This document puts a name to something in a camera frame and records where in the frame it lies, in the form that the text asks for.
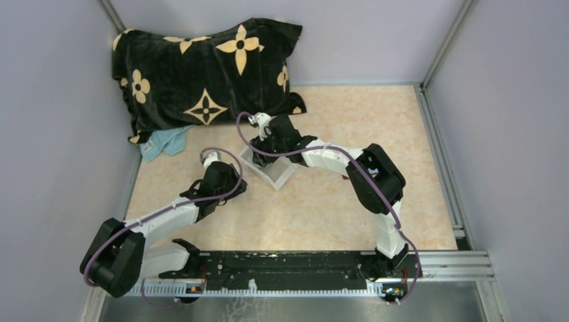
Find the white plastic card box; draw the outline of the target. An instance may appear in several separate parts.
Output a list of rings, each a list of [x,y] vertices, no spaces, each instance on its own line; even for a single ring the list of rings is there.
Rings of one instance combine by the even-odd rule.
[[[253,151],[244,148],[238,155],[240,161],[257,177],[269,184],[276,191],[280,190],[285,182],[293,175],[297,165],[287,158],[278,158],[268,166],[259,166],[253,163]]]

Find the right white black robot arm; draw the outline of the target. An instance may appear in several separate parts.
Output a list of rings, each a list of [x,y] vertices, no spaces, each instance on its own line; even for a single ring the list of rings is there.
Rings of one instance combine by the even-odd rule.
[[[378,269],[385,276],[396,276],[409,252],[397,215],[406,180],[383,148],[378,144],[345,148],[303,136],[286,115],[257,113],[247,119],[258,135],[248,142],[250,155],[245,160],[259,173],[267,175],[272,164],[286,158],[289,164],[325,169],[350,181],[360,204],[374,214]]]

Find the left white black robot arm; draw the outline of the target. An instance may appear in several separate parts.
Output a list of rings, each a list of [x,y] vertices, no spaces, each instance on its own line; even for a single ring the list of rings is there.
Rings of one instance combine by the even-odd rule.
[[[158,210],[129,221],[110,218],[102,222],[80,264],[85,284],[118,298],[137,282],[163,272],[196,276],[200,257],[176,242],[157,248],[153,245],[246,191],[241,164],[212,161],[204,168],[202,179]]]

